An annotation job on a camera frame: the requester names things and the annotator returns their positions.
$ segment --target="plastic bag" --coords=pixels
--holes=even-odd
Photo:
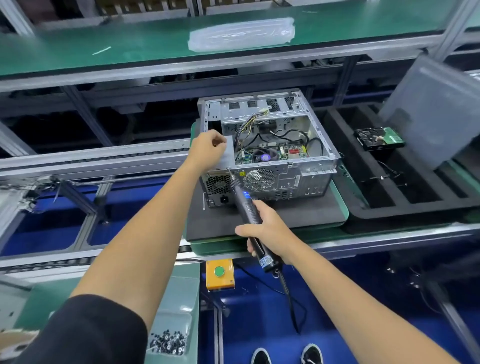
[[[188,49],[215,52],[288,43],[295,36],[293,18],[255,20],[210,26],[190,32]]]

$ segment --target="person's right arm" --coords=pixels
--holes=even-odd
[[[240,225],[300,272],[360,364],[458,364],[445,350],[378,302],[327,259],[298,239],[280,216],[254,201],[263,224]],[[248,250],[253,255],[250,242]]]

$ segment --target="person's left arm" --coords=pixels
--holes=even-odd
[[[71,296],[108,298],[137,313],[149,330],[175,263],[195,185],[225,148],[225,137],[214,130],[195,138],[182,166],[95,259]]]

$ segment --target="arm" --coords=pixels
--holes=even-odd
[[[295,266],[359,363],[458,363],[425,334],[298,239],[272,208],[262,201],[254,203],[263,224],[240,225],[235,232],[259,238],[284,261]],[[250,242],[248,250],[254,255]]]
[[[175,263],[195,184],[218,163],[225,142],[214,130],[193,140],[182,166],[95,259],[72,296],[108,298],[136,312],[150,329]]]

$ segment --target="hand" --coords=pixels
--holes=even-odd
[[[200,133],[192,141],[184,165],[194,169],[200,176],[220,161],[226,147],[226,138],[216,130]]]
[[[291,250],[297,244],[304,243],[292,233],[282,218],[265,202],[254,200],[253,203],[258,209],[263,223],[259,225],[239,225],[235,228],[235,233],[239,236],[252,236],[260,239],[272,252],[279,255],[286,264],[289,264],[288,258]],[[247,249],[253,256],[256,256],[250,239],[247,241]]]

